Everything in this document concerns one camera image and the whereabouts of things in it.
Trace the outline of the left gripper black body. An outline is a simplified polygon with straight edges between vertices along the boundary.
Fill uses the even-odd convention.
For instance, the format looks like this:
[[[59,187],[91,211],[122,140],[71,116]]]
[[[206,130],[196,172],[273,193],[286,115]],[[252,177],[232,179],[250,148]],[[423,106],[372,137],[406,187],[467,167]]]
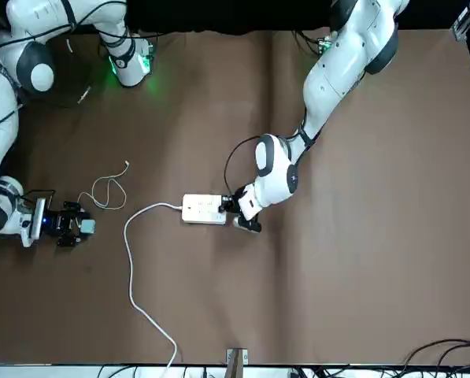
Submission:
[[[244,196],[245,193],[246,193],[246,187],[242,186],[239,189],[237,189],[235,193],[231,196],[231,209],[230,209],[231,213],[235,213],[238,215],[242,214],[242,210],[239,205],[239,200]]]

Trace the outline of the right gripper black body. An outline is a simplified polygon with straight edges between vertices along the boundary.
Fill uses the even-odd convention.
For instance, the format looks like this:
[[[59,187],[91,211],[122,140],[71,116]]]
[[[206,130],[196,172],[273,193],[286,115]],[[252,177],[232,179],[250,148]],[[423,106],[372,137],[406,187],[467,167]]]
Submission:
[[[44,214],[44,233],[49,236],[62,236],[67,231],[68,221],[61,211],[46,211]]]

